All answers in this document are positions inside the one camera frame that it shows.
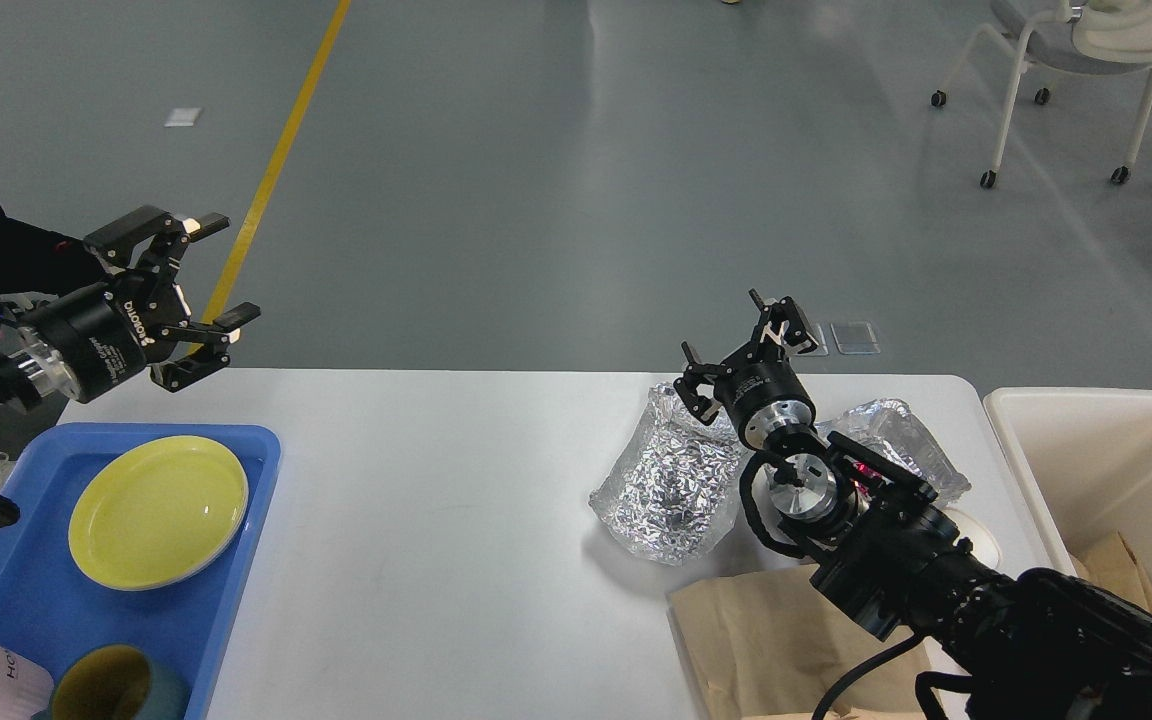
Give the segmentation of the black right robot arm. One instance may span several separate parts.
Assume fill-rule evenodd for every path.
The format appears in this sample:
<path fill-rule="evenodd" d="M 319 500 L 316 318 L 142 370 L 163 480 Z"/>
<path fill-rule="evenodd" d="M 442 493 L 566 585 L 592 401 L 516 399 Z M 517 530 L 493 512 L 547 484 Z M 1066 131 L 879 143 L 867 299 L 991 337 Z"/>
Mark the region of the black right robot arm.
<path fill-rule="evenodd" d="M 1152 719 L 1151 612 L 1049 568 L 1011 578 L 983 564 L 927 479 L 846 434 L 819 434 L 790 361 L 818 344 L 804 311 L 791 297 L 751 300 L 758 323 L 723 361 L 682 346 L 676 395 L 704 425 L 726 415 L 751 452 L 738 497 L 758 541 L 813 560 L 813 588 L 878 641 L 911 632 L 838 679 L 814 719 L 925 639 L 958 666 L 916 676 L 927 719 L 946 715 L 940 691 L 964 694 L 970 719 Z"/>

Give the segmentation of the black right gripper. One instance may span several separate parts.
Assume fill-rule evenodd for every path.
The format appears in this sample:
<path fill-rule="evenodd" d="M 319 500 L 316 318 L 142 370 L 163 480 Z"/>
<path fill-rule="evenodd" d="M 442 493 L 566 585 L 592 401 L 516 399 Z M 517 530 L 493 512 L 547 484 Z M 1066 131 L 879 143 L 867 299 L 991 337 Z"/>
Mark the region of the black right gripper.
<path fill-rule="evenodd" d="M 820 351 L 817 327 L 791 297 L 764 300 L 756 290 L 749 290 L 749 296 L 760 311 L 748 350 L 748 359 L 755 363 L 738 367 L 703 363 L 684 341 L 685 364 L 673 389 L 687 414 L 702 424 L 713 424 L 719 411 L 726 410 L 740 441 L 749 448 L 776 448 L 790 435 L 818 437 L 812 397 L 787 363 Z M 713 397 L 703 395 L 703 386 L 714 388 Z"/>

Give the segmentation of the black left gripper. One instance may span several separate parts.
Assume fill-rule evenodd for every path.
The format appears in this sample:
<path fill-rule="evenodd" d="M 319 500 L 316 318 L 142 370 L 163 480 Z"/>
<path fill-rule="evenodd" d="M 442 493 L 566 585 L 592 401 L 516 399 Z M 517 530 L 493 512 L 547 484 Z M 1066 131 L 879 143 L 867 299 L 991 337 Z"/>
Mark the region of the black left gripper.
<path fill-rule="evenodd" d="M 90 232 L 83 247 L 111 266 L 109 282 L 69 293 L 28 311 L 18 320 L 15 369 L 38 396 L 63 395 L 88 404 L 145 372 L 151 382 L 179 392 L 230 365 L 230 346 L 241 328 L 262 316 L 262 306 L 243 302 L 212 323 L 180 320 L 150 332 L 131 301 L 164 301 L 177 287 L 180 262 L 188 247 L 223 232 L 230 219 L 219 213 L 177 217 L 141 206 Z M 179 343 L 192 351 L 177 361 L 147 361 L 147 346 L 161 341 L 165 353 Z"/>

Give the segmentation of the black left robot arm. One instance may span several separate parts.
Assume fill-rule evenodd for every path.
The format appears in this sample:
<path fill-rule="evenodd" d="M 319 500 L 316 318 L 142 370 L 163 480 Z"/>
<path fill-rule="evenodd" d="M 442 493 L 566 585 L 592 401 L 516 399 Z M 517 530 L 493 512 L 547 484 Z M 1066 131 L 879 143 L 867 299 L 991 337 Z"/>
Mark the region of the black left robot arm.
<path fill-rule="evenodd" d="M 0 350 L 0 407 L 26 414 L 52 395 L 88 404 L 142 372 L 179 392 L 228 367 L 232 344 L 260 306 L 244 302 L 196 323 L 177 276 L 189 247 L 229 223 L 219 213 L 187 218 L 142 206 L 88 234 L 84 247 L 109 262 L 113 274 L 12 311 L 6 324 L 18 348 Z M 18 506 L 0 493 L 0 529 L 18 518 Z"/>

